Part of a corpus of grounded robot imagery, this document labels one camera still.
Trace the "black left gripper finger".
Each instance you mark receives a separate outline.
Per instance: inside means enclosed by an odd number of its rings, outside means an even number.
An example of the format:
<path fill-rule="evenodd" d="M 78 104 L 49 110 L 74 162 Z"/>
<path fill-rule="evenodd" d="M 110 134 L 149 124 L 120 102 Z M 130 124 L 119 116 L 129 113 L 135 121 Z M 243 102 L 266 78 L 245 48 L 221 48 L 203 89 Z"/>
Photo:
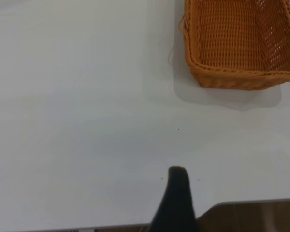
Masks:
<path fill-rule="evenodd" d="M 185 168 L 172 166 L 158 210 L 151 221 L 149 232 L 199 232 L 193 209 L 189 176 Z"/>

